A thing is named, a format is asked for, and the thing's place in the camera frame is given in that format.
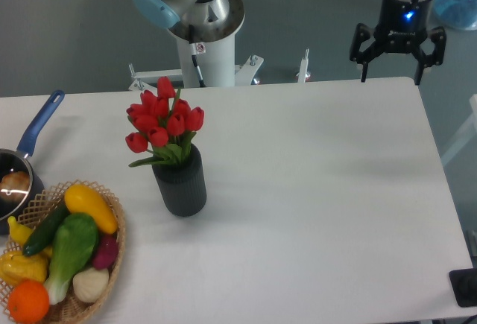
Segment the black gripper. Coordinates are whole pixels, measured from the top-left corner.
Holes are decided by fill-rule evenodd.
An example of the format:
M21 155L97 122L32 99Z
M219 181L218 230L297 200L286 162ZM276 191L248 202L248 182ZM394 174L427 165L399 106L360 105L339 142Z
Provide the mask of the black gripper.
M383 53L412 54L417 61L414 84L419 86L426 69L443 63L446 31L438 26L427 30L434 0L412 4L406 0L382 0L377 26L358 23L350 46L350 61L361 66L361 82L367 79L369 64ZM361 46L373 39L364 50ZM427 54L421 45L429 40L434 48Z

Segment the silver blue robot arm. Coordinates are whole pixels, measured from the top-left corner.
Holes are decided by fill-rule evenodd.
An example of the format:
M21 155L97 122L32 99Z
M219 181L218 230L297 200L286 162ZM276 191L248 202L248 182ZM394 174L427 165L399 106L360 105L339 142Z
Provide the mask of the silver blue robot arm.
M442 64L446 32L428 27L434 0L382 0L375 27L356 25L349 58L361 66L382 54L410 54L417 60L415 84L425 70ZM177 41L185 87L242 86L256 82L263 59L254 54L243 66L235 63L235 35L244 22L242 0L133 0L136 9Z

